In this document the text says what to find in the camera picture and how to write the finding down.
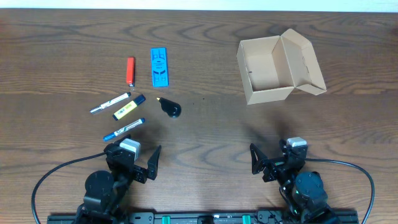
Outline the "blue capped white marker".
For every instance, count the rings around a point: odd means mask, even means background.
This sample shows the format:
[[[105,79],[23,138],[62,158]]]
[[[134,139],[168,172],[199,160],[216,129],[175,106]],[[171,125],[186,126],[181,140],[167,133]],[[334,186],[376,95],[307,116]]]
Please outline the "blue capped white marker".
[[[104,136],[103,137],[103,141],[109,141],[111,139],[114,139],[114,138],[118,137],[119,135],[122,135],[122,134],[124,134],[124,133],[126,133],[126,132],[128,132],[128,131],[130,131],[130,130],[132,130],[132,129],[134,129],[134,128],[142,125],[142,124],[144,124],[145,121],[146,120],[144,118],[140,118],[140,119],[136,120],[135,122],[133,122],[133,123],[121,128],[119,130],[116,130],[116,131],[114,131],[112,133],[109,133],[108,135]]]

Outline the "black correction tape dispenser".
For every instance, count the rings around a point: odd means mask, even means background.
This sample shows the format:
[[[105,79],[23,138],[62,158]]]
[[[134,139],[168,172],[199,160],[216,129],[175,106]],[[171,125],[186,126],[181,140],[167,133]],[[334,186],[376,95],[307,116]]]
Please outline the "black correction tape dispenser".
[[[157,100],[161,105],[162,111],[167,113],[169,117],[177,118],[180,116],[182,107],[178,103],[162,97],[158,97]]]

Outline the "yellow highlighter with dark cap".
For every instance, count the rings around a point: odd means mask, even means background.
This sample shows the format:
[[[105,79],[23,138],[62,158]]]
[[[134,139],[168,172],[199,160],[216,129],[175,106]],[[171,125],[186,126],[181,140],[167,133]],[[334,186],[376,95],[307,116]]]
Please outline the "yellow highlighter with dark cap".
[[[134,110],[135,108],[137,108],[140,104],[142,104],[143,102],[145,102],[146,98],[144,95],[139,95],[137,96],[135,99],[133,99],[132,101],[130,101],[128,104],[126,104],[125,106],[123,106],[121,109],[117,110],[114,114],[113,114],[113,118],[118,121],[121,118],[123,118],[125,115],[127,115],[128,113],[130,113],[132,110]]]

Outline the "brown cardboard box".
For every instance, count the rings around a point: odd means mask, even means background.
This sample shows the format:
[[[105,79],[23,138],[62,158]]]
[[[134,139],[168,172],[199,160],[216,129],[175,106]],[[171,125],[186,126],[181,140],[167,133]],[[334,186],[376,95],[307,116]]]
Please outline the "brown cardboard box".
[[[249,105],[285,100],[294,89],[326,92],[312,43],[293,29],[240,41],[236,58]]]

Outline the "red stapler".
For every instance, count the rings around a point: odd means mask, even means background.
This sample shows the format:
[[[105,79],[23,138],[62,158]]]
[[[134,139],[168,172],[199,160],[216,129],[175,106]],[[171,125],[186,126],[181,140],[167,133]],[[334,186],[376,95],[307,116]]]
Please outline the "red stapler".
[[[134,70],[135,70],[135,58],[127,58],[127,68],[126,68],[126,83],[130,87],[134,87]]]

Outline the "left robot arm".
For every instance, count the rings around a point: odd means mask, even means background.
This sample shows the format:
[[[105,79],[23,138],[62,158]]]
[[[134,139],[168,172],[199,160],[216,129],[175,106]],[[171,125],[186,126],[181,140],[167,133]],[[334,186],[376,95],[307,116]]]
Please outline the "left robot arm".
[[[105,147],[109,170],[96,171],[86,179],[86,193],[74,223],[129,223],[129,215],[120,204],[134,181],[144,184],[156,179],[162,149],[157,147],[144,168],[135,164],[140,148],[129,135]]]

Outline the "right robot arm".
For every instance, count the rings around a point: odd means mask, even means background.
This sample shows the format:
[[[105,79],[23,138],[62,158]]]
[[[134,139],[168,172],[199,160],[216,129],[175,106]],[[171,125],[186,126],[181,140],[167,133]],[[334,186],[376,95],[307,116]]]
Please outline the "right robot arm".
[[[305,165],[308,144],[295,137],[279,141],[282,157],[270,159],[250,144],[252,174],[263,173],[264,182],[277,181],[279,193],[288,205],[283,221],[291,223],[341,223],[327,204],[328,195],[318,172],[300,172]]]

